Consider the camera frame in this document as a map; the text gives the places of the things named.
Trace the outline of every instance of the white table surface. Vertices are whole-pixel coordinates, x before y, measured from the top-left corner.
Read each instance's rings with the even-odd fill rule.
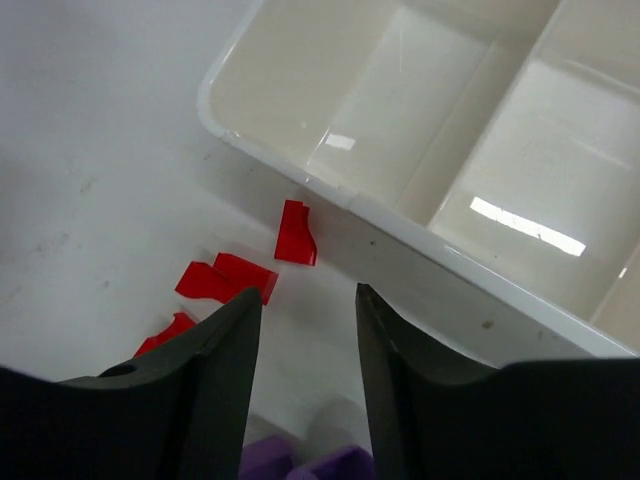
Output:
[[[126,360],[180,308],[217,308],[173,288],[221,250],[280,271],[251,439],[367,446],[358,280],[491,363],[581,355],[200,126],[197,86],[248,5],[0,0],[0,363],[60,380]],[[287,197],[312,207],[315,268],[269,260]]]

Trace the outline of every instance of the purple block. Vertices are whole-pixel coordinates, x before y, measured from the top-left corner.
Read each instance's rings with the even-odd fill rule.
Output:
[[[269,437],[242,449],[238,480],[284,480],[292,469],[289,444],[280,437]]]
[[[322,460],[296,468],[286,480],[375,480],[375,467],[369,452],[345,447]]]

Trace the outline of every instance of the white plastic tray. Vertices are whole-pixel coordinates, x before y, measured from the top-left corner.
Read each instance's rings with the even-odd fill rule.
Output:
[[[627,355],[639,14],[635,0],[262,0],[198,111],[580,348]]]

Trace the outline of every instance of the red plastic piece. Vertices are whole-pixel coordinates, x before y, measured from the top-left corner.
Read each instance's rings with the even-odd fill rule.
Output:
[[[269,303],[278,274],[230,253],[219,253],[213,266],[191,262],[176,286],[180,295],[229,302],[249,287],[258,287],[262,303]]]
[[[149,337],[144,342],[142,342],[142,345],[140,345],[140,348],[135,353],[134,357],[147,353],[149,350],[153,350],[157,346],[168,342],[173,337],[180,335],[182,332],[186,332],[195,324],[196,322],[191,320],[189,318],[189,315],[187,315],[186,313],[174,313],[173,322],[171,322],[171,325],[169,325],[155,337]]]
[[[189,264],[176,286],[176,292],[186,298],[211,298],[221,303],[229,302],[239,293],[226,275],[202,262]]]
[[[318,249],[309,231],[309,207],[295,200],[284,203],[274,258],[314,266]]]

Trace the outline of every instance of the purple object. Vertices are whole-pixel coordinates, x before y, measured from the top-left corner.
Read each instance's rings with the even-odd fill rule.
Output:
[[[345,447],[322,460],[296,468],[286,480],[375,480],[375,467],[369,452]]]
[[[280,437],[269,437],[242,449],[238,480],[284,480],[292,469],[289,444]]]

